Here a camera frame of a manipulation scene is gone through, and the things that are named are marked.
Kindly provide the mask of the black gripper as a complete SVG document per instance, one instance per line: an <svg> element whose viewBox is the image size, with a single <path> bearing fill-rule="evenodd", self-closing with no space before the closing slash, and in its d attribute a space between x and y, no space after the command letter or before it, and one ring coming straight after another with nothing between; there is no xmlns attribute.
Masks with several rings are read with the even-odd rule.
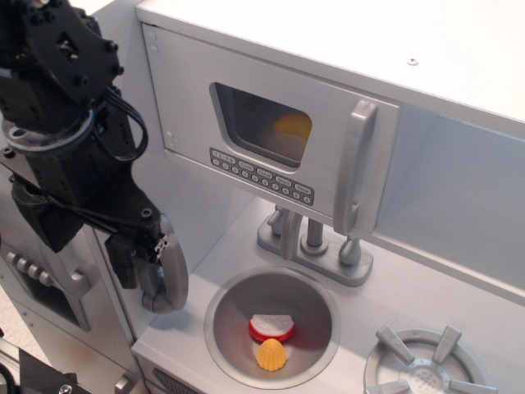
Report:
<svg viewBox="0 0 525 394"><path fill-rule="evenodd" d="M161 285L156 263L166 232L161 213L136 185L131 172L117 172L77 212L112 233L105 241L112 270L124 289L139 285L147 296L155 296ZM137 253L150 263L137 272Z"/></svg>

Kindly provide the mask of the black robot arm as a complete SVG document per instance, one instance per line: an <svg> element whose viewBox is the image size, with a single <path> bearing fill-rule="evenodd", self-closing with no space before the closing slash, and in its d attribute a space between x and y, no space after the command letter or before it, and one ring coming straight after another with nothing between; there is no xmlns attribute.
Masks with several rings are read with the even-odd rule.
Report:
<svg viewBox="0 0 525 394"><path fill-rule="evenodd" d="M83 226L107 233L120 284L156 275L166 232L132 177L148 137L143 118L113 84L124 69L97 20L67 1L1 4L1 113L12 198L53 252Z"/></svg>

